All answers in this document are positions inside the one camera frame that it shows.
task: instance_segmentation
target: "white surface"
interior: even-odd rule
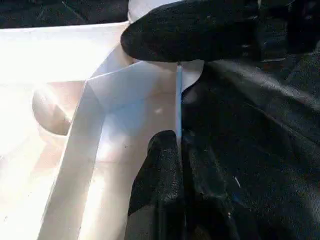
[[[0,83],[88,79],[127,26],[128,22],[0,29]]]
[[[141,61],[87,82],[38,240],[123,238],[148,142],[176,128],[176,67]]]
[[[79,235],[104,121],[104,111],[88,84],[75,114],[39,240],[69,240]]]
[[[128,19],[135,22],[152,9],[179,1],[181,0],[129,0]]]
[[[202,71],[204,69],[205,61],[194,60],[194,61],[183,61],[181,63],[182,73],[182,92],[186,90],[191,85],[195,84],[200,78]]]
[[[0,84],[0,239],[4,240],[37,238],[65,143],[39,131],[32,111],[34,87]]]

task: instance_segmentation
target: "black fabric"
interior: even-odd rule
[[[4,0],[0,29],[124,22],[129,0]]]

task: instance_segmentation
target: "white cardboard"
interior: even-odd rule
[[[149,140],[173,130],[180,146],[181,94],[203,62],[134,62],[118,45],[87,81],[38,240],[122,240]]]

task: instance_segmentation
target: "circular hole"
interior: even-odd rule
[[[38,88],[32,98],[32,110],[36,121],[52,134],[66,136],[71,120],[59,106],[58,99],[47,88]]]

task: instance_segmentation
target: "gloved hand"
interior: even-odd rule
[[[121,36],[121,45],[135,59],[162,62],[266,60],[315,49],[320,38],[319,2],[260,2],[182,0],[165,4],[131,24]]]

